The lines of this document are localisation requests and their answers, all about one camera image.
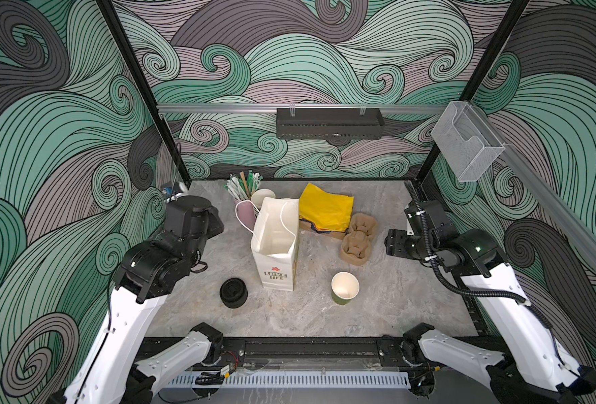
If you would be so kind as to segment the green paper coffee cup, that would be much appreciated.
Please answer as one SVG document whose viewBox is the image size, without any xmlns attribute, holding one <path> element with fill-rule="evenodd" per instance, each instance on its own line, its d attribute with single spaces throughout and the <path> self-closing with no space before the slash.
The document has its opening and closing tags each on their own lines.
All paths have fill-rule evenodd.
<svg viewBox="0 0 596 404">
<path fill-rule="evenodd" d="M 353 274 L 338 272 L 332 278 L 331 289 L 333 301 L 344 306 L 358 295 L 360 283 Z"/>
</svg>

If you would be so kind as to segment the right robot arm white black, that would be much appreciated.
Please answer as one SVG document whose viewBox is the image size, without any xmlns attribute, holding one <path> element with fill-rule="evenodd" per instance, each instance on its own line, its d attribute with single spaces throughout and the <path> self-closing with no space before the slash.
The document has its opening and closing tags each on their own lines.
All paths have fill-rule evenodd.
<svg viewBox="0 0 596 404">
<path fill-rule="evenodd" d="M 409 228 L 389 230 L 387 254 L 429 266 L 448 291 L 479 302 L 505 346 L 483 348 L 420 323 L 402 342 L 413 392 L 427 394 L 434 365 L 479 382 L 501 403 L 575 403 L 596 391 L 596 370 L 562 347 L 552 321 L 523 292 L 490 234 L 458 232 L 437 201 L 413 201 L 404 213 Z"/>
</svg>

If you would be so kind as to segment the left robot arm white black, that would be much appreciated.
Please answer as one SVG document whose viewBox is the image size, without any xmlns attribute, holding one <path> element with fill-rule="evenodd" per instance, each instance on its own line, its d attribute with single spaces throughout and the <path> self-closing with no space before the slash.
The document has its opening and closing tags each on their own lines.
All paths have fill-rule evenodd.
<svg viewBox="0 0 596 404">
<path fill-rule="evenodd" d="M 107 316 L 65 389 L 65 402 L 150 403 L 186 369 L 219 361 L 223 334 L 206 323 L 149 360 L 136 356 L 177 282 L 208 268 L 206 242 L 223 230 L 218 209 L 203 197 L 184 195 L 166 204 L 161 231 L 131 247 L 115 271 Z"/>
</svg>

